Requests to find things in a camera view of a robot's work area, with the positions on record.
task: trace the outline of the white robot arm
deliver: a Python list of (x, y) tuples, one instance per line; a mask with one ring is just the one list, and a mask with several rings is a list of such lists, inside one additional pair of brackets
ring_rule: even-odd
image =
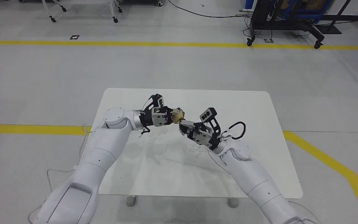
[(180, 108), (164, 106), (161, 95), (152, 95), (150, 99), (152, 103), (144, 110), (113, 108), (105, 113), (103, 124), (88, 138), (78, 167), (50, 194), (34, 224), (90, 223), (97, 209), (98, 189), (103, 177), (120, 157), (130, 132), (140, 129), (144, 130), (142, 133), (150, 132), (149, 126), (172, 123), (179, 123), (183, 135), (197, 144), (206, 145), (228, 165), (235, 182), (259, 206), (270, 224), (301, 223), (267, 171), (252, 158), (248, 146), (238, 140), (243, 134), (234, 138), (229, 131), (221, 133), (214, 108), (208, 108), (200, 116), (202, 122), (194, 123), (184, 119)]
[[(282, 196), (271, 176), (252, 158), (249, 147), (239, 140), (246, 125), (237, 122), (221, 133), (215, 116), (215, 109), (208, 108), (200, 115), (200, 123), (180, 121), (180, 132), (195, 143), (207, 146), (226, 163), (235, 182), (257, 204), (270, 224), (301, 223), (297, 212)], [(235, 138), (230, 135), (230, 129), (237, 124), (243, 124), (244, 131)]]
[(98, 189), (103, 177), (120, 157), (132, 130), (173, 123), (181, 109), (164, 106), (161, 95), (150, 97), (144, 110), (112, 108), (104, 114), (103, 125), (88, 138), (84, 155), (71, 177), (57, 187), (42, 205), (35, 224), (88, 224), (98, 205)]

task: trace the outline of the white table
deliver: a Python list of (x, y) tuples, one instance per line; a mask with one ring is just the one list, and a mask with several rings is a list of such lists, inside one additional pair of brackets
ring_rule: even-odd
[[(267, 169), (286, 198), (301, 198), (295, 167), (288, 151), (270, 95), (261, 91), (156, 90), (109, 88), (93, 122), (101, 124), (104, 112), (115, 106), (141, 109), (152, 94), (165, 105), (181, 107), (185, 118), (199, 122), (199, 115), (214, 107), (222, 130), (241, 120), (247, 130), (243, 140)], [(132, 132), (121, 157), (108, 170), (100, 194), (160, 195), (182, 197), (246, 198), (232, 177), (215, 164), (207, 149), (182, 136), (178, 125), (150, 127)], [(225, 167), (215, 155), (212, 157)]]

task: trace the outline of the concrete floor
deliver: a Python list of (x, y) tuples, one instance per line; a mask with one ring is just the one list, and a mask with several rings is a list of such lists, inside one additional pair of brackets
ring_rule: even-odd
[[(210, 15), (234, 15), (234, 0), (173, 0)], [(0, 40), (245, 43), (243, 18), (203, 18), (164, 6), (123, 5), (118, 24), (105, 1), (0, 2)], [(342, 24), (327, 45), (358, 45), (358, 25)], [(270, 33), (262, 33), (262, 38)], [(274, 32), (275, 44), (309, 44)], [(295, 133), (358, 172), (358, 53), (344, 50), (0, 45), (0, 124), (92, 124), (108, 87), (262, 90), (283, 130)], [(70, 169), (82, 137), (0, 135), (0, 223), (26, 223), (49, 194), (46, 169)], [(324, 224), (355, 223), (358, 202), (347, 180), (296, 145), (289, 150), (303, 188), (296, 201)], [(51, 175), (53, 185), (67, 174)], [(304, 210), (298, 210), (313, 218)], [(267, 223), (249, 199), (237, 209), (220, 198), (101, 196), (93, 223)]]

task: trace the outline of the caster wheel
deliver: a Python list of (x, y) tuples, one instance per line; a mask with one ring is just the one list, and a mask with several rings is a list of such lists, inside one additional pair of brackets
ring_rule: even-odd
[(321, 47), (321, 45), (323, 45), (323, 44), (321, 44), (321, 42), (316, 41), (316, 42), (315, 42), (315, 45), (314, 45), (314, 48), (315, 48), (315, 49), (318, 49), (318, 48)]

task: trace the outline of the yellow floor line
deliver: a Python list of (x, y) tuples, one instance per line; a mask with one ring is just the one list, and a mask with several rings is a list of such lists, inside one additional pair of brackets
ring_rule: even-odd
[[(51, 46), (165, 46), (192, 48), (249, 48), (246, 43), (197, 43), (197, 42), (136, 42), (136, 41), (46, 41), (0, 40), (0, 45), (51, 45)], [(253, 44), (261, 49), (314, 49), (313, 45), (301, 44)], [(323, 45), (320, 50), (358, 50), (358, 46)]]
[(56, 126), (56, 125), (10, 125), (0, 124), (0, 134), (63, 134), (83, 136), (81, 126)]
[[(83, 136), (84, 131), (81, 126), (0, 124), (0, 134), (60, 134)], [(284, 136), (286, 140), (293, 142), (298, 147), (307, 151), (309, 154), (344, 176), (358, 198), (358, 175), (354, 171), (348, 169), (346, 166), (322, 152), (320, 149), (314, 147), (295, 133), (284, 131)]]
[(343, 164), (339, 163), (337, 160), (333, 159), (331, 156), (327, 155), (326, 153), (322, 152), (318, 148), (314, 147), (310, 143), (306, 142), (304, 139), (299, 137), (293, 132), (284, 131), (284, 136), (287, 140), (295, 143), (298, 147), (302, 148), (306, 152), (310, 153), (312, 156), (316, 157), (318, 160), (344, 176), (348, 182), (350, 183), (353, 192), (355, 193), (356, 197), (358, 198), (358, 175), (348, 169)]

